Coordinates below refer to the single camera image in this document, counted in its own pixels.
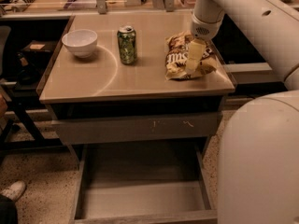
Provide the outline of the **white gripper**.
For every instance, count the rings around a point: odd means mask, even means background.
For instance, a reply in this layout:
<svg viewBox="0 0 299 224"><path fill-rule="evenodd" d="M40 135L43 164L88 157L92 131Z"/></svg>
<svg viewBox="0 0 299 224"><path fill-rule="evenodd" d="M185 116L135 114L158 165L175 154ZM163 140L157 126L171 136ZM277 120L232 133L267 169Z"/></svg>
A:
<svg viewBox="0 0 299 224"><path fill-rule="evenodd" d="M222 21L206 23L192 14L191 32L196 39L189 45L188 59L185 67L187 74L195 72L206 50L205 41L211 40L217 35L221 24Z"/></svg>

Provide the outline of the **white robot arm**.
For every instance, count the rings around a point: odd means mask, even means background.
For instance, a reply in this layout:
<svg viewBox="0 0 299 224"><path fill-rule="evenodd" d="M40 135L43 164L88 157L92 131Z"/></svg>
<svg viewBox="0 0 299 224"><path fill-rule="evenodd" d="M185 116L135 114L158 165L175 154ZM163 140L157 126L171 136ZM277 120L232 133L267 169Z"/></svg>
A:
<svg viewBox="0 0 299 224"><path fill-rule="evenodd" d="M196 0L193 35L214 37L224 15L287 90L246 103L226 124L217 224L298 224L299 14L279 0Z"/></svg>

